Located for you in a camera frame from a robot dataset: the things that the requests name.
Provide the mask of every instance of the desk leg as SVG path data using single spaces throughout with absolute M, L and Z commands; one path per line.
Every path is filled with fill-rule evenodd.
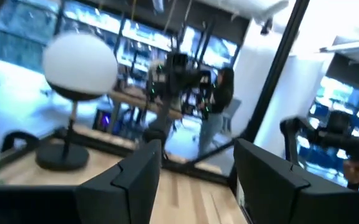
M 109 126 L 107 127 L 107 130 L 106 130 L 107 133 L 109 133 L 109 134 L 113 133 L 113 128 L 116 126 L 117 117 L 118 117 L 120 108 L 121 108 L 121 102 L 116 102 L 114 104 L 113 111 L 111 112 Z

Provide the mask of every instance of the wooden desk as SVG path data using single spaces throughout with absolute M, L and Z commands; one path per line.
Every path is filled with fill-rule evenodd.
M 124 89 L 122 92 L 112 91 L 109 93 L 109 97 L 113 99 L 115 105 L 113 108 L 113 112 L 111 113 L 110 124 L 107 128 L 108 133 L 112 133 L 113 131 L 113 128 L 116 124 L 116 120 L 118 117 L 119 109 L 121 107 L 121 103 L 127 103 L 131 106 L 135 106 L 138 108 L 146 107 L 146 95 L 143 93 L 142 89 L 133 86 Z M 157 103 L 149 103 L 146 109 L 157 113 L 159 111 L 160 106 L 161 106 L 161 102 L 157 101 Z M 180 111 L 180 107 L 172 108 L 169 111 L 169 116 L 172 119 L 182 119 L 182 113 Z
M 85 169 L 52 172 L 35 163 L 32 152 L 0 170 L 0 179 L 11 185 L 78 185 L 109 169 L 122 158 L 93 149 Z M 246 224 L 228 187 L 185 175 L 161 171 L 152 224 Z

